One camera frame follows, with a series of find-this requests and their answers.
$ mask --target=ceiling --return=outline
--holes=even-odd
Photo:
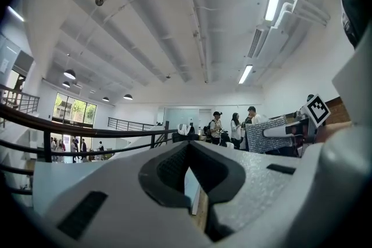
[[[73,69],[85,93],[95,90],[90,96],[112,103],[162,84],[237,85],[245,65],[254,65],[246,56],[267,2],[68,0],[46,79],[61,85],[63,71]],[[261,86],[266,69],[257,67],[247,86]]]

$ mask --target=window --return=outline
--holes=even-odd
[[[96,105],[57,93],[52,121],[92,128],[96,109]]]

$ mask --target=metal railing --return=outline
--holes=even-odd
[[[35,153],[39,157],[44,158],[45,162],[52,162],[52,156],[73,156],[73,157],[86,157],[95,155],[106,155],[114,154],[125,151],[136,150],[139,148],[150,147],[155,148],[162,143],[167,143],[171,141],[168,139],[168,134],[176,132],[177,130],[156,130],[156,131],[112,131],[112,130],[97,130],[90,128],[76,127],[67,124],[53,123],[48,120],[40,119],[32,115],[24,114],[18,110],[15,110],[9,106],[0,104],[0,117],[7,121],[29,127],[35,130],[40,130],[44,132],[44,149],[35,149],[30,147],[25,147],[10,143],[4,140],[0,140],[0,146],[18,150],[27,153]],[[94,152],[59,152],[51,150],[51,133],[57,134],[67,134],[67,135],[79,135],[90,138],[129,138],[134,136],[151,136],[151,142],[145,145],[133,146],[125,149],[116,149],[108,151],[94,151]],[[24,170],[20,168],[9,167],[5,165],[0,165],[0,170],[12,172],[21,175],[33,175],[33,171]],[[32,190],[26,189],[16,189],[8,187],[8,190],[12,193],[21,195],[32,195]]]
[[[120,120],[120,119],[109,117],[109,122],[107,126],[115,128],[116,130],[121,130],[121,131],[149,131],[155,125]]]
[[[0,103],[4,106],[8,106],[13,110],[30,114],[37,111],[39,104],[39,97],[33,96],[24,92],[8,88],[7,86],[0,84]],[[5,127],[5,119],[0,118],[0,125]]]

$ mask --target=railing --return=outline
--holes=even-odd
[[[30,114],[37,111],[39,97],[23,93],[0,84],[0,103],[13,110]],[[0,118],[0,125],[5,127],[5,119]]]
[[[126,120],[120,120],[120,119],[115,119],[111,117],[109,117],[109,122],[107,126],[115,128],[116,130],[121,130],[121,131],[148,131],[152,127],[154,127],[153,124],[126,121]]]
[[[38,157],[43,157],[45,162],[52,162],[52,156],[73,156],[73,157],[86,157],[95,155],[105,155],[120,153],[130,150],[136,150],[144,147],[155,148],[164,142],[171,141],[168,139],[168,134],[176,132],[177,130],[156,130],[156,131],[112,131],[112,130],[96,130],[90,128],[75,127],[67,124],[53,123],[48,120],[40,119],[28,114],[24,114],[18,110],[12,109],[11,107],[0,105],[0,117],[7,121],[29,127],[35,130],[40,130],[44,132],[44,149],[34,149],[30,147],[20,146],[14,143],[10,143],[4,140],[0,140],[0,146],[18,150],[27,153],[35,153]],[[151,142],[141,146],[133,146],[126,149],[116,149],[110,151],[97,151],[97,152],[58,152],[51,150],[51,133],[57,134],[67,134],[67,135],[79,135],[83,137],[90,138],[129,138],[134,136],[151,136]],[[158,140],[155,140],[155,136],[160,135]],[[9,167],[5,165],[0,165],[0,170],[12,172],[21,175],[33,175],[33,171],[24,170],[20,168]],[[32,195],[31,190],[16,189],[8,187],[9,191],[12,193],[17,193],[21,195]]]

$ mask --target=backpack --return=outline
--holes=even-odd
[[[211,122],[209,122],[208,127],[207,127],[207,132],[206,132],[207,138],[210,138],[212,136],[212,133],[210,131],[210,123],[212,123],[212,122],[216,123],[214,120],[212,120]]]

